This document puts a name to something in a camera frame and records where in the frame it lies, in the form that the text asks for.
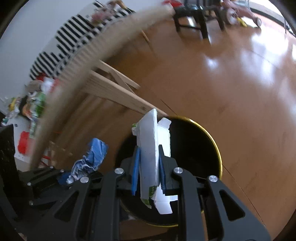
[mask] yellow object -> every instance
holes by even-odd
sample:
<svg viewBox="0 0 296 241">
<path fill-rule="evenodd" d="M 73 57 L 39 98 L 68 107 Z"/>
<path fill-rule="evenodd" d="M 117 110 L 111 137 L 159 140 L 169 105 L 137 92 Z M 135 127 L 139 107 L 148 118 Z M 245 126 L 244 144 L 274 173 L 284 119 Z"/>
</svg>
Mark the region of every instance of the yellow object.
<svg viewBox="0 0 296 241">
<path fill-rule="evenodd" d="M 241 18 L 237 18 L 237 21 L 239 22 L 239 24 L 243 27 L 247 27 L 247 24 L 244 20 L 242 20 Z"/>
<path fill-rule="evenodd" d="M 8 105 L 9 111 L 13 111 L 15 109 L 15 102 L 17 101 L 17 98 L 12 98 L 11 103 Z"/>
</svg>

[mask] chair leg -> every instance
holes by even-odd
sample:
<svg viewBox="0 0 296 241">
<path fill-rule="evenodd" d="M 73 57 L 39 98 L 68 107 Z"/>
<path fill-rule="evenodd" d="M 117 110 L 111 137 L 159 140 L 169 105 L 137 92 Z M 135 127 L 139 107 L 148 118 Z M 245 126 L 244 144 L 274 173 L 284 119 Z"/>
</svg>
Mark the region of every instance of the chair leg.
<svg viewBox="0 0 296 241">
<path fill-rule="evenodd" d="M 220 11 L 219 11 L 218 8 L 215 8 L 214 12 L 216 14 L 216 18 L 217 18 L 217 21 L 219 23 L 219 27 L 220 27 L 221 31 L 223 31 L 225 29 L 225 27 L 224 27 L 224 22 L 223 22 L 221 14 L 220 14 Z"/>
<path fill-rule="evenodd" d="M 200 24 L 200 31 L 202 32 L 202 38 L 207 39 L 208 38 L 207 24 L 205 22 L 205 17 L 203 15 L 202 10 L 196 11 L 194 19 L 196 22 L 198 22 Z"/>
<path fill-rule="evenodd" d="M 174 19 L 174 22 L 175 22 L 176 31 L 180 32 L 180 23 L 179 23 L 178 16 L 174 15 L 173 19 Z"/>
</svg>

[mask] white wall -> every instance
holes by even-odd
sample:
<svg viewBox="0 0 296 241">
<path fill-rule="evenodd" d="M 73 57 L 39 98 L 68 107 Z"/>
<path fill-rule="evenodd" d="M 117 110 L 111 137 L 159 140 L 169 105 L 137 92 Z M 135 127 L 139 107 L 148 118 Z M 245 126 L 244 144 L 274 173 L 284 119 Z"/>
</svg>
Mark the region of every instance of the white wall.
<svg viewBox="0 0 296 241">
<path fill-rule="evenodd" d="M 94 0 L 29 0 L 13 18 L 0 39 L 0 98 L 24 94 L 30 67 L 58 28 Z M 124 0 L 138 11 L 161 0 Z M 6 103 L 0 99 L 0 111 Z"/>
<path fill-rule="evenodd" d="M 269 0 L 250 0 L 250 8 L 266 13 L 284 23 L 281 12 Z"/>
</svg>

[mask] black chair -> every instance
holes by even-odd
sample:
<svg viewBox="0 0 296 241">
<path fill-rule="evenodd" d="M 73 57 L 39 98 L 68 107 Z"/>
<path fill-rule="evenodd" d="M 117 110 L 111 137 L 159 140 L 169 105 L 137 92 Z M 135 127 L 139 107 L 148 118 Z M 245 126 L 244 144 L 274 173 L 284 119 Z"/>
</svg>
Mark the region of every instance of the black chair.
<svg viewBox="0 0 296 241">
<path fill-rule="evenodd" d="M 220 29 L 223 31 L 224 22 L 219 11 L 220 0 L 197 0 L 197 4 L 190 4 L 188 0 L 185 0 L 184 5 L 175 7 L 174 21 L 176 31 L 180 31 L 180 27 L 199 29 L 202 32 L 204 39 L 208 38 L 207 24 L 206 22 L 212 19 L 216 19 L 219 23 Z M 214 11 L 216 17 L 212 17 L 211 12 Z M 196 23 L 200 24 L 200 27 L 194 27 L 190 25 L 181 25 L 179 18 L 193 17 Z"/>
</svg>

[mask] gold rim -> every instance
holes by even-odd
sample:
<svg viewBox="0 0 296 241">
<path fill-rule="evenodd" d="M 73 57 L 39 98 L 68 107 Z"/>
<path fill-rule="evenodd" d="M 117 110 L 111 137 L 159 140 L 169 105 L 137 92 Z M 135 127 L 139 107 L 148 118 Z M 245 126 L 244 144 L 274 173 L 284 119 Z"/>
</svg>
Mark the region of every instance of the gold rim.
<svg viewBox="0 0 296 241">
<path fill-rule="evenodd" d="M 170 116 L 170 117 L 168 117 L 168 118 L 172 118 L 172 119 L 180 119 L 180 120 L 184 120 L 184 121 L 187 121 L 187 122 L 193 123 L 194 125 L 198 126 L 198 128 L 200 128 L 200 129 L 201 129 L 201 130 L 202 130 L 202 131 L 203 131 L 203 132 L 204 132 L 204 133 L 210 138 L 212 144 L 213 144 L 214 147 L 215 147 L 216 154 L 217 154 L 218 159 L 219 159 L 219 164 L 220 164 L 219 179 L 221 180 L 221 179 L 222 179 L 222 173 L 223 173 L 223 168 L 222 168 L 222 158 L 221 158 L 221 154 L 220 154 L 220 151 L 219 151 L 219 149 L 218 149 L 218 146 L 217 146 L 216 142 L 214 141 L 213 137 L 207 132 L 207 130 L 206 130 L 205 128 L 203 128 L 200 124 L 196 123 L 196 122 L 193 121 L 192 119 L 189 119 L 189 118 L 184 117 L 184 116 L 179 116 L 179 115 L 177 115 L 177 116 Z M 148 225 L 150 225 L 150 226 L 154 226 L 154 227 L 163 227 L 163 228 L 173 228 L 173 227 L 177 227 L 177 226 L 178 226 L 178 224 L 173 224 L 173 225 L 156 225 L 156 224 L 148 223 L 147 221 L 142 220 L 142 219 L 138 218 L 136 215 L 134 215 L 130 210 L 128 210 L 128 209 L 126 208 L 126 206 L 125 206 L 122 202 L 120 202 L 120 203 L 121 203 L 121 206 L 123 207 L 123 209 L 124 209 L 126 212 L 130 213 L 131 215 L 135 216 L 137 219 L 139 219 L 139 220 L 145 222 L 146 224 L 148 224 Z"/>
<path fill-rule="evenodd" d="M 213 137 L 200 124 L 196 123 L 195 121 L 193 121 L 193 120 L 191 120 L 191 119 L 189 119 L 187 117 L 177 115 L 177 116 L 170 116 L 169 118 L 181 119 L 181 120 L 184 120 L 184 121 L 187 121 L 187 122 L 191 122 L 191 123 L 195 124 L 196 126 L 198 126 L 210 138 L 212 144 L 215 147 L 216 154 L 217 154 L 218 159 L 219 159 L 219 164 L 220 164 L 219 179 L 221 180 L 222 179 L 222 173 L 223 173 L 222 158 L 221 158 L 221 154 L 220 154 L 220 151 L 218 149 L 218 146 L 217 146 L 216 142 L 214 141 Z"/>
</svg>

